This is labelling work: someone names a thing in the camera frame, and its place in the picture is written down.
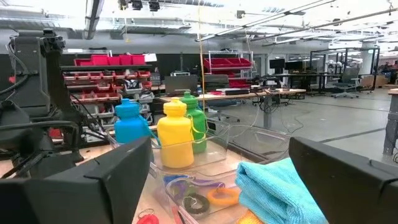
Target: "yellow cord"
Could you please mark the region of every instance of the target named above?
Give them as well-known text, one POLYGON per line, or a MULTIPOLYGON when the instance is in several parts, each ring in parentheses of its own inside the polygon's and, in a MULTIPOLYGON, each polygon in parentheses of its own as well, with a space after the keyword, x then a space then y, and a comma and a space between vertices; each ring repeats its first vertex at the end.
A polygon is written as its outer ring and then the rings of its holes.
POLYGON ((203 69, 203 46, 201 44, 201 34, 200 34, 200 1, 198 1, 198 38, 199 38, 199 49, 200 49, 200 68, 201 68, 201 85, 202 85, 202 110, 205 112, 205 70, 203 69))

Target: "orange ring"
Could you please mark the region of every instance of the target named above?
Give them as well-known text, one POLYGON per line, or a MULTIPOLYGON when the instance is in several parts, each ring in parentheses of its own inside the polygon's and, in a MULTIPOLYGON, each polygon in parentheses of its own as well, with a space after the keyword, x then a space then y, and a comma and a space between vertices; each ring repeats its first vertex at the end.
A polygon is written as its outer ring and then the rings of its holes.
POLYGON ((239 202, 239 191, 236 189, 216 188, 207 193, 207 199, 214 205, 228 206, 235 205, 239 202), (229 195, 228 198, 215 198, 214 193, 219 192, 229 195))

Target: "orange object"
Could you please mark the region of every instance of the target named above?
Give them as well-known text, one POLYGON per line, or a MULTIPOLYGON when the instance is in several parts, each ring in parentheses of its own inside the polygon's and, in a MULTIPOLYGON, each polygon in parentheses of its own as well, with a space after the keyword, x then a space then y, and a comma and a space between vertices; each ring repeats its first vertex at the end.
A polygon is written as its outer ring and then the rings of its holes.
POLYGON ((248 210, 237 222, 236 224, 264 224, 258 217, 248 210))
POLYGON ((228 206, 239 202, 239 191, 236 189, 216 188, 207 193, 207 199, 214 205, 228 206), (215 193, 226 194, 228 198, 216 198, 215 193))

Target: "bottle cap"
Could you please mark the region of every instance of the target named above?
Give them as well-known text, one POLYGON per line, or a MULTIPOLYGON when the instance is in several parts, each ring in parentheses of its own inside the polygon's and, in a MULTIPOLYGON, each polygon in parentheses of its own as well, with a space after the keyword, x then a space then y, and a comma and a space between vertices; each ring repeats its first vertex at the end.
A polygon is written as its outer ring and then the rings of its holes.
POLYGON ((182 103, 178 97, 173 97, 170 102, 163 104, 163 111, 165 114, 171 112, 183 116, 187 112, 187 105, 182 103))
POLYGON ((115 107, 118 117, 137 116, 139 115, 139 103, 130 102, 130 99, 123 98, 122 103, 115 107))
POLYGON ((180 101, 185 103, 188 109, 198 107, 198 99, 195 96, 192 96, 190 91, 186 91, 184 93, 184 97, 180 98, 180 101))

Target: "blue water bottle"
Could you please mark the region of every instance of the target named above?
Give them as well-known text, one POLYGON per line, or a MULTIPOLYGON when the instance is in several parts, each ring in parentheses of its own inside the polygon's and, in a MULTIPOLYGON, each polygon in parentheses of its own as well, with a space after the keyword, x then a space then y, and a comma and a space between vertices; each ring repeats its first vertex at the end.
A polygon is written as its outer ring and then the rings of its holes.
POLYGON ((146 120, 139 114, 139 103, 131 103, 129 99, 122 99, 122 104, 116 107, 119 121, 114 124, 116 141, 129 143, 143 136, 150 136, 150 129, 146 120))

